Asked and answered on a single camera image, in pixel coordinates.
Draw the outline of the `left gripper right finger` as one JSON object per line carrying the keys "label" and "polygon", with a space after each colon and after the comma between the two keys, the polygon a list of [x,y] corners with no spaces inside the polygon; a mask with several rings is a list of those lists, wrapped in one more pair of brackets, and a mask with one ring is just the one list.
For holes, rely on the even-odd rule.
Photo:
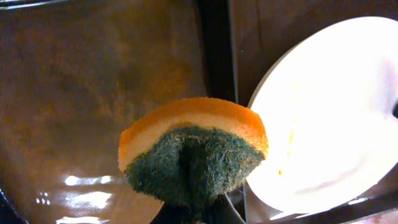
{"label": "left gripper right finger", "polygon": [[235,208],[231,197],[228,194],[222,194],[206,209],[205,223],[246,224],[246,221]]}

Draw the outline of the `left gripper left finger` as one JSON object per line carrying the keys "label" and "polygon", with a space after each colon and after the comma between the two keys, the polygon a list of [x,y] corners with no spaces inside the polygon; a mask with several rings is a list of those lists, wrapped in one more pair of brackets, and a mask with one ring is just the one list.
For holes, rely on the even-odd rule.
{"label": "left gripper left finger", "polygon": [[181,224],[186,214],[186,207],[165,203],[150,224]]}

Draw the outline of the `orange green sponge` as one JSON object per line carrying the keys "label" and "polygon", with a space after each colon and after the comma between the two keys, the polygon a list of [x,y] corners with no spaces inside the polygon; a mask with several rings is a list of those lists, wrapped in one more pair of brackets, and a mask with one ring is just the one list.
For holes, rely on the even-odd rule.
{"label": "orange green sponge", "polygon": [[240,186],[268,148],[262,119],[249,108],[186,98],[121,133],[119,168],[136,192],[198,213]]}

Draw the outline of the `white plate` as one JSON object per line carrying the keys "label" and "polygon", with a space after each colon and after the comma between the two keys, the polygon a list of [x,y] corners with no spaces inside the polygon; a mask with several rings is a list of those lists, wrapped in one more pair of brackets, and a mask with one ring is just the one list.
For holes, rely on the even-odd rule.
{"label": "white plate", "polygon": [[397,21],[357,17],[297,44],[250,100],[269,141],[247,182],[289,213],[337,207],[397,163]]}

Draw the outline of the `black water tray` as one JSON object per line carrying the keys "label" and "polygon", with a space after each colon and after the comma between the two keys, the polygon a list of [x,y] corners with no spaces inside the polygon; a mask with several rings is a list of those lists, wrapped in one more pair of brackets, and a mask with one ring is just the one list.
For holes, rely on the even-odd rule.
{"label": "black water tray", "polygon": [[119,136],[173,100],[235,99],[229,28],[228,1],[2,1],[1,222],[151,222]]}

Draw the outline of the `brown serving tray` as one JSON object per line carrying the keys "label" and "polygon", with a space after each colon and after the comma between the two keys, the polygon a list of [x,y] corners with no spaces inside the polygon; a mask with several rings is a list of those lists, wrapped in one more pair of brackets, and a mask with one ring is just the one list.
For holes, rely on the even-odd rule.
{"label": "brown serving tray", "polygon": [[[397,19],[397,1],[230,1],[235,97],[248,105],[257,84],[283,53],[317,31],[359,16]],[[306,215],[290,215],[260,202],[244,187],[249,223],[371,223],[397,221],[397,169],[349,205]]]}

